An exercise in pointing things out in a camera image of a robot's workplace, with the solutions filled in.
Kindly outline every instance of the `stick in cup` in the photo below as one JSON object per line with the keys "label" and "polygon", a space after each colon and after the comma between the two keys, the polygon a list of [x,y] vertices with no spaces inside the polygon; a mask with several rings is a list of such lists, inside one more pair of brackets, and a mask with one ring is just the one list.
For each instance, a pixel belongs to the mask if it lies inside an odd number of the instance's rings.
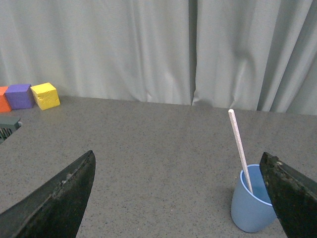
{"label": "stick in cup", "polygon": [[248,172],[246,157],[245,157],[244,151],[243,151],[243,146],[242,146],[242,142],[241,142],[241,137],[240,137],[240,133],[239,133],[236,115],[234,114],[233,109],[230,109],[228,111],[228,113],[229,113],[232,129],[233,129],[234,137],[236,139],[236,143],[237,143],[237,147],[238,147],[238,151],[239,151],[239,155],[240,155],[240,160],[242,163],[243,172],[244,172],[246,180],[247,180],[249,191],[253,194],[251,180],[250,180],[250,176],[249,176],[249,172]]}

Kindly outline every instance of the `toy block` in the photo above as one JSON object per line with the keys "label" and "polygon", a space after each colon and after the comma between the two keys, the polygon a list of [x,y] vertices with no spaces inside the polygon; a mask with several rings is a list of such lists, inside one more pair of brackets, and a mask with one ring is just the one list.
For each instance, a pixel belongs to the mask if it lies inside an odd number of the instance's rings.
{"label": "toy block", "polygon": [[5,96],[8,87],[0,87],[0,113],[11,112],[11,106]]}
{"label": "toy block", "polygon": [[57,90],[50,83],[32,86],[31,90],[33,92],[36,104],[39,105],[41,110],[60,105]]}
{"label": "toy block", "polygon": [[32,108],[35,104],[31,84],[10,85],[5,92],[5,96],[12,109]]}

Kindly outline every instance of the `curtain fold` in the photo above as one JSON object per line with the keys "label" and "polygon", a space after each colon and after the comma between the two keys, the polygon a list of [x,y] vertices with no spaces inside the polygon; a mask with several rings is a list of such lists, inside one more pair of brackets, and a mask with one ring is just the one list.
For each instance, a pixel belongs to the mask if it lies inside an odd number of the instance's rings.
{"label": "curtain fold", "polygon": [[191,104],[188,2],[0,5],[1,85],[51,82],[61,95]]}
{"label": "curtain fold", "polygon": [[317,0],[2,0],[0,86],[317,115]]}

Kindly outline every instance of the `gray countertop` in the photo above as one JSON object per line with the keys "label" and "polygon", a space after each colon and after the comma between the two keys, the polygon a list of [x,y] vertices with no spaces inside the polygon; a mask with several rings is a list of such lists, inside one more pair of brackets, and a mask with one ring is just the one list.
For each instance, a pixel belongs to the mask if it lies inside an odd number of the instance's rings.
{"label": "gray countertop", "polygon": [[[285,238],[278,222],[248,234],[231,220],[241,171],[227,109],[61,97],[15,110],[0,145],[0,212],[88,150],[96,176],[79,238]],[[267,151],[317,180],[317,117],[236,110],[248,164]]]}

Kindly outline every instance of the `blue cup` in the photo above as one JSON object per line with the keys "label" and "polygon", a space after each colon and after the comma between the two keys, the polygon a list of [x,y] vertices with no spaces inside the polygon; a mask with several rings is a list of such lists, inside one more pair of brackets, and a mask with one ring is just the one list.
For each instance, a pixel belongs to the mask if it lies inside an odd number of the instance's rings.
{"label": "blue cup", "polygon": [[261,175],[259,165],[248,165],[253,194],[249,191],[243,170],[240,173],[231,204],[231,217],[238,228],[253,233],[271,224],[276,214]]}

